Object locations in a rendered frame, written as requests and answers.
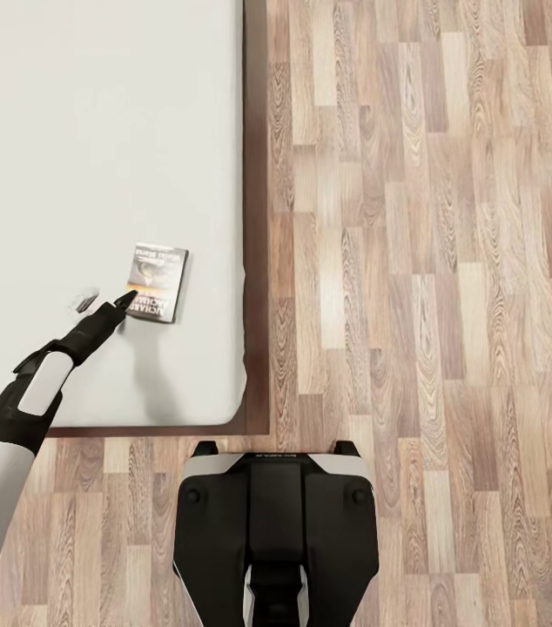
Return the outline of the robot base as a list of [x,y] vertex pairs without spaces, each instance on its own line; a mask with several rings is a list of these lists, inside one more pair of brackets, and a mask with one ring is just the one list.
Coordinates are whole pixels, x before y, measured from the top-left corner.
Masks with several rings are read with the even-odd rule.
[[[246,627],[245,578],[294,587],[306,571],[306,627],[350,627],[379,572],[374,487],[353,441],[338,452],[222,455],[201,441],[178,488],[172,570],[202,627]],[[262,604],[261,623],[291,623]]]

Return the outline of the hardback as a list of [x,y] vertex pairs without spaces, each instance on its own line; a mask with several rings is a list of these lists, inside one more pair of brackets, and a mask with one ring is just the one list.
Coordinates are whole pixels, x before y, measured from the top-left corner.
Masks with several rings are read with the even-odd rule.
[[175,322],[180,314],[189,251],[138,242],[131,262],[128,291],[138,295],[128,315]]

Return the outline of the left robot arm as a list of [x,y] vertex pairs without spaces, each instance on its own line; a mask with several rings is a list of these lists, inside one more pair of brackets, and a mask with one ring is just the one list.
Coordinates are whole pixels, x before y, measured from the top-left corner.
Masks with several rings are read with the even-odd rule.
[[83,287],[75,292],[64,309],[76,326],[63,339],[52,340],[17,365],[16,379],[0,394],[0,554],[25,483],[63,400],[61,388],[73,368],[115,333],[137,295],[132,290],[92,311],[89,307],[99,289]]

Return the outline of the robot trunk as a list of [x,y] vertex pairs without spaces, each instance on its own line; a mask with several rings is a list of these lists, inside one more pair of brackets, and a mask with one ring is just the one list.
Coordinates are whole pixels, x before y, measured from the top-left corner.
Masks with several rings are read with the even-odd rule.
[[[297,565],[298,584],[294,587],[257,587],[255,564],[250,564],[245,578],[243,618],[246,627],[306,627],[309,603],[306,571]],[[291,623],[261,623],[262,604],[290,604]]]

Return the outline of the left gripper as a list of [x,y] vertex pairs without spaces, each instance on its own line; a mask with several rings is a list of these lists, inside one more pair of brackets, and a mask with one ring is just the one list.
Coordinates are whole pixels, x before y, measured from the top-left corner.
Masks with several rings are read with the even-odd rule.
[[126,310],[138,295],[137,290],[125,294],[113,304],[105,302],[95,313],[81,320],[71,331],[86,335],[99,349],[114,333],[115,328],[125,319]]

